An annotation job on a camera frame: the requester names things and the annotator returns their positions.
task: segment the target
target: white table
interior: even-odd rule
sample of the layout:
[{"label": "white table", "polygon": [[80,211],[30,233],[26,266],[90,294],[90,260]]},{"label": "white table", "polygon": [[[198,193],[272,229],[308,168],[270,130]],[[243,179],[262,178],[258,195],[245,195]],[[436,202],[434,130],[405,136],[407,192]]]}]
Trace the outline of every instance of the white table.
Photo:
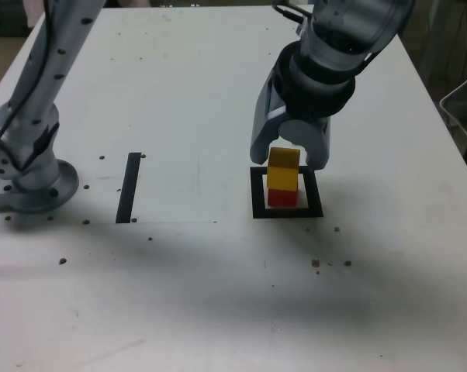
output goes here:
[{"label": "white table", "polygon": [[[325,217],[251,218],[254,106],[294,27],[102,12],[56,100],[80,189],[0,215],[0,372],[467,372],[467,168],[398,39],[333,117]],[[138,222],[117,225],[133,151]]]}]

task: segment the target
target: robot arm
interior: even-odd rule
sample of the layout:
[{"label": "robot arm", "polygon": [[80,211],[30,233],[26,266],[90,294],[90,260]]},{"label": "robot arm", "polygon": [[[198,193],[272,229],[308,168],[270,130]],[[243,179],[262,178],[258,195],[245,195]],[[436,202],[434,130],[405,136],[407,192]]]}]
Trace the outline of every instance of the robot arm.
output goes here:
[{"label": "robot arm", "polygon": [[[0,107],[0,211],[45,212],[73,196],[76,170],[53,152],[59,128],[54,99],[105,0],[44,1],[46,18],[9,102]],[[278,57],[256,105],[251,159],[267,160],[282,136],[322,169],[329,155],[329,116],[341,110],[359,74],[397,34],[414,0],[320,0],[301,39]]]},{"label": "robot arm", "polygon": [[269,144],[281,136],[304,147],[308,166],[323,169],[329,157],[330,116],[345,106],[354,93],[355,76],[399,32],[413,4],[321,0],[310,17],[303,14],[301,39],[280,53],[259,95],[251,160],[263,164]]},{"label": "robot arm", "polygon": [[48,10],[12,97],[0,107],[0,211],[45,212],[77,191],[76,170],[53,152],[54,99],[105,0],[44,0]]}]

